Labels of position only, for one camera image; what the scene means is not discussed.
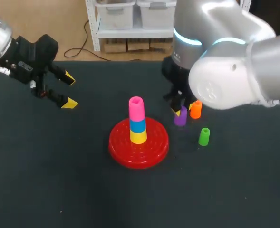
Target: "dark table surface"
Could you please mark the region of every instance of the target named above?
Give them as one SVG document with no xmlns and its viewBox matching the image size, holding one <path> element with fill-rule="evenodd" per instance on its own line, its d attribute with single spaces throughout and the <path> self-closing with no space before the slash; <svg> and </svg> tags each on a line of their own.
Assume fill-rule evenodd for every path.
<svg viewBox="0 0 280 228">
<path fill-rule="evenodd" d="M 48 82 L 79 102 L 74 110 L 0 75 L 0 228 L 280 228 L 280 107 L 203 107 L 178 128 L 160 62 L 58 64 L 77 82 Z M 107 151 L 135 95 L 170 137 L 148 170 L 121 167 Z"/>
</svg>

